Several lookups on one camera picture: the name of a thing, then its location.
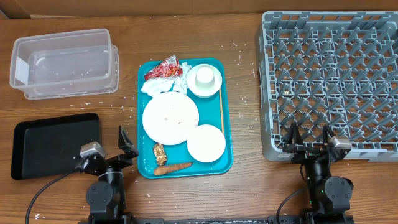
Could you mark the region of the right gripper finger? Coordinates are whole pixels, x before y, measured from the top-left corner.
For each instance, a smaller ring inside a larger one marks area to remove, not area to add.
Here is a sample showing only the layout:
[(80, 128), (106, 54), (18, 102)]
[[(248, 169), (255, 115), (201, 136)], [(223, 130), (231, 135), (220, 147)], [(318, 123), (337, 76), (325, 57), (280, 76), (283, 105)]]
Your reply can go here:
[(291, 123), (285, 143), (287, 145), (290, 145), (293, 143), (298, 144), (298, 145), (303, 144), (303, 139), (299, 133), (299, 128), (298, 128), (296, 122)]
[(327, 145), (329, 143), (329, 140), (334, 137), (335, 134), (331, 127), (329, 125), (324, 125), (323, 126), (323, 132), (322, 132), (322, 140), (323, 140), (323, 145)]

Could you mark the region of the white napkin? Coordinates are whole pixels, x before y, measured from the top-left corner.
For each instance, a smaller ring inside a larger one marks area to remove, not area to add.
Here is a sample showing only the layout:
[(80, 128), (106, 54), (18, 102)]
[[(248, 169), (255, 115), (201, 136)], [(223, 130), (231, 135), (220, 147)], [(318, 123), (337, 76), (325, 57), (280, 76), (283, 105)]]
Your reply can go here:
[(187, 62), (184, 62), (180, 65), (180, 68), (182, 69), (182, 74), (175, 78), (172, 91), (186, 95), (188, 89), (187, 75), (191, 70), (192, 66), (189, 65)]

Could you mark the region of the red snack wrapper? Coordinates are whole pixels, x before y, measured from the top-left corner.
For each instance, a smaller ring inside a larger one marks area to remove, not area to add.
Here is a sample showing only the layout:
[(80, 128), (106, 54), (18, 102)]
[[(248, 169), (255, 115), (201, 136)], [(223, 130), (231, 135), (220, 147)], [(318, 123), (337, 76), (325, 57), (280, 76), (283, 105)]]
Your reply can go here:
[(183, 73), (179, 59), (173, 55), (167, 57), (163, 62), (155, 66), (152, 70), (144, 75), (145, 80), (151, 78), (168, 78), (180, 76)]

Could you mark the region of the white saucer bowl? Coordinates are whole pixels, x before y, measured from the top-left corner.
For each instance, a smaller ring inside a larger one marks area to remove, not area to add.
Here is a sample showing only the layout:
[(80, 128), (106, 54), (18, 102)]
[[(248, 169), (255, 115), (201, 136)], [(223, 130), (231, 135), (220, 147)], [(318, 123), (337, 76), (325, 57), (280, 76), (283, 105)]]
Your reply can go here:
[[(209, 67), (215, 75), (215, 82), (211, 88), (199, 88), (195, 83), (197, 70), (201, 67)], [(199, 64), (194, 66), (187, 75), (188, 89), (197, 97), (209, 98), (219, 91), (222, 86), (223, 78), (221, 72), (214, 66), (209, 64)]]

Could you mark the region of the white cup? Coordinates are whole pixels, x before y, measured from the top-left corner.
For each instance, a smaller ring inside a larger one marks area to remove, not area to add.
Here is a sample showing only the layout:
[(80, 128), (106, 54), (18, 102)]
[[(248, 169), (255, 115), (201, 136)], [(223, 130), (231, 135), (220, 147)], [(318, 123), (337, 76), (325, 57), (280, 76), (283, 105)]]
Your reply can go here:
[(211, 88), (215, 82), (215, 75), (211, 68), (201, 67), (197, 70), (195, 83), (199, 88)]

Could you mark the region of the white tissue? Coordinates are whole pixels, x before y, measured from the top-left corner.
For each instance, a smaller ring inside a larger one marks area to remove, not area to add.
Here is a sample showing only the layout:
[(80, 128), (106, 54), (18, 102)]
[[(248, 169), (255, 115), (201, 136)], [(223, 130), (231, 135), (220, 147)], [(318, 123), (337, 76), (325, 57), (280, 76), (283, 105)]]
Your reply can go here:
[(141, 92), (155, 97), (161, 93), (168, 92), (174, 82), (174, 78), (150, 78), (144, 82)]

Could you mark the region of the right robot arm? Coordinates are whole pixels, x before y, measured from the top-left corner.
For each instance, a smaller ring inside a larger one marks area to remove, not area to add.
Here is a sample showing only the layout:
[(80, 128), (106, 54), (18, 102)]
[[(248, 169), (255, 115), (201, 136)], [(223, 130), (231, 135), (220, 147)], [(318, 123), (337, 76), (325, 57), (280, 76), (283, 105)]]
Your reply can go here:
[[(277, 209), (277, 223), (353, 223), (353, 217), (346, 216), (350, 209), (354, 185), (351, 180), (333, 176), (332, 163), (344, 159), (352, 149), (348, 138), (338, 137), (330, 126), (325, 125), (321, 146), (306, 146), (296, 123), (289, 128), (285, 153), (293, 154), (291, 163), (300, 165), (300, 175), (307, 186), (289, 195)], [(297, 216), (282, 218), (280, 211), (291, 198), (307, 191), (311, 207)]]

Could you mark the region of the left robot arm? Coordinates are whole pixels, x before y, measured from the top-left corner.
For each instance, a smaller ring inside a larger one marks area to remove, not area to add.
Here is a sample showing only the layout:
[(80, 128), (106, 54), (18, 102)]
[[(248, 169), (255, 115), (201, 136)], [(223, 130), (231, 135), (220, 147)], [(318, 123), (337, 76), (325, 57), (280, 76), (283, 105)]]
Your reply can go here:
[(132, 160), (139, 152), (122, 127), (119, 127), (118, 148), (123, 153), (107, 159), (98, 142), (81, 147), (75, 168), (98, 178), (86, 191), (90, 207), (88, 223), (134, 223), (133, 216), (126, 211), (123, 169), (133, 165)]

